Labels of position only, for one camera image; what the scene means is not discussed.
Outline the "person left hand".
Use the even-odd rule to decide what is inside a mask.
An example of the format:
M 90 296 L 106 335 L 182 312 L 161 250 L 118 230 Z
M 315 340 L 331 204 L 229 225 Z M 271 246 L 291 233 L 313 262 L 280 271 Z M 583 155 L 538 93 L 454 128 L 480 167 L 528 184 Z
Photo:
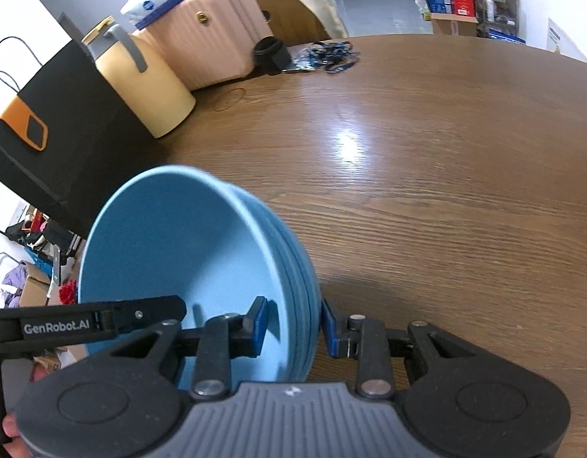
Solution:
M 11 439 L 11 442 L 4 444 L 4 448 L 11 457 L 29 458 L 29 451 L 26 449 L 26 445 L 24 444 L 16 425 L 15 414 L 10 413 L 4 417 L 3 430 Z

